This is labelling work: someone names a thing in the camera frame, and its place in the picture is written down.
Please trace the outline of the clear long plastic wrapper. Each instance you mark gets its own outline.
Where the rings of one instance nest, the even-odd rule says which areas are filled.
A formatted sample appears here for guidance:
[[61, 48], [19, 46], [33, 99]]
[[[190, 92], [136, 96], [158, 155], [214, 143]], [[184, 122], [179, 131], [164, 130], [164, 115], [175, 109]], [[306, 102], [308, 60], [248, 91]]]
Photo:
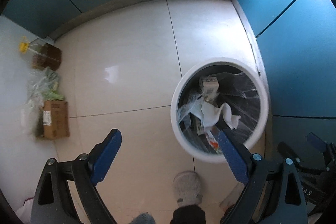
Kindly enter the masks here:
[[208, 129], [205, 132], [206, 135], [206, 139], [209, 143], [209, 145], [213, 148], [213, 150], [217, 153], [217, 154], [222, 154], [222, 150], [220, 148], [220, 145], [218, 143], [218, 141], [215, 139], [214, 135], [212, 134], [212, 132]]

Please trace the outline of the white paper towel sheet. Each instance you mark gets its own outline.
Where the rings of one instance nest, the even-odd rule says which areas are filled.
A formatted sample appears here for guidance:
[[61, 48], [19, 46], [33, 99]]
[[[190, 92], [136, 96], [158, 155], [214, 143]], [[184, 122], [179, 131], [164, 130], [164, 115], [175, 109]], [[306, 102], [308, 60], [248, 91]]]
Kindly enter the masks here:
[[217, 108], [213, 104], [204, 101], [203, 98], [195, 102], [190, 112], [201, 121], [204, 128], [212, 128], [220, 118], [223, 118], [230, 129], [237, 129], [241, 119], [240, 115], [232, 114], [232, 109], [228, 103], [223, 103]]

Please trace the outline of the white round trash bin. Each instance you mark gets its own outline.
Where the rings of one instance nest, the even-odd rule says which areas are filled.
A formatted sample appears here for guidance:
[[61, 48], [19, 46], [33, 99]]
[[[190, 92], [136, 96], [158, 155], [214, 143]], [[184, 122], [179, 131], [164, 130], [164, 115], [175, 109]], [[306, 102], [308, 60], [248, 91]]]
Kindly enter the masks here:
[[219, 132], [251, 149], [264, 133], [269, 100], [259, 75], [234, 58], [216, 57], [192, 67], [171, 101], [171, 125], [182, 148], [211, 164], [226, 162]]

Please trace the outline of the brown cardboard box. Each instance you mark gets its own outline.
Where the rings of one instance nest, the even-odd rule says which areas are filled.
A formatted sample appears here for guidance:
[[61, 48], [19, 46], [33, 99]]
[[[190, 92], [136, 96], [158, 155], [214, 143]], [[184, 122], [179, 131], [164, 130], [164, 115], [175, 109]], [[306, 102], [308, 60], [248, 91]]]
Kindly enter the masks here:
[[43, 137], [49, 140], [69, 137], [68, 102], [47, 100], [43, 107]]

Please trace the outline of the grey left slipper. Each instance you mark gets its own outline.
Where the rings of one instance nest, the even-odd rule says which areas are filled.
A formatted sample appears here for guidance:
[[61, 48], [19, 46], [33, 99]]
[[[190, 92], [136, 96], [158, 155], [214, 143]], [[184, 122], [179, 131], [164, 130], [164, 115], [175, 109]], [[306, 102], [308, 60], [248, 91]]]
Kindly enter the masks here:
[[198, 174], [192, 171], [179, 173], [173, 180], [174, 197], [179, 207], [202, 203], [202, 184]]

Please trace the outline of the dark trouser legs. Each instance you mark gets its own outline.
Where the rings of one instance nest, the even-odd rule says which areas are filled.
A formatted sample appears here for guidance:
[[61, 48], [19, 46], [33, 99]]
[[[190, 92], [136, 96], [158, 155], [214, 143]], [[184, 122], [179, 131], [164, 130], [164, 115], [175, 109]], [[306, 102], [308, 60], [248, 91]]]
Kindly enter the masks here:
[[[142, 213], [135, 217], [130, 224], [155, 224], [149, 213]], [[206, 214], [198, 205], [179, 207], [173, 212], [170, 223], [206, 224]]]

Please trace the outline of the plastic bag of vegetables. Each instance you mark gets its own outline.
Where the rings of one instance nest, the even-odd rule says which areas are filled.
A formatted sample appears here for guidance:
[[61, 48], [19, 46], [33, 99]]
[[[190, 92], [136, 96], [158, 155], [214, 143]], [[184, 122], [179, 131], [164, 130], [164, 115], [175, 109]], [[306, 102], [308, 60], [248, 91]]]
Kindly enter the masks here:
[[48, 100], [63, 101], [59, 92], [60, 76], [50, 67], [32, 69], [27, 81], [27, 102], [21, 108], [23, 133], [39, 138], [43, 135], [43, 107]]

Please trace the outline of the cooking oil bottle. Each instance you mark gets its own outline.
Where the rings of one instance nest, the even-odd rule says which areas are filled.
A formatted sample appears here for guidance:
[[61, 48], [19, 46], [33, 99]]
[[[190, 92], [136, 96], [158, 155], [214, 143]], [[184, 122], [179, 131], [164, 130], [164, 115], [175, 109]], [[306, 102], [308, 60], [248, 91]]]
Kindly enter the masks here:
[[22, 36], [19, 52], [31, 56], [29, 60], [32, 69], [43, 70], [49, 67], [52, 71], [56, 71], [62, 63], [62, 51], [40, 38], [30, 42], [26, 36]]

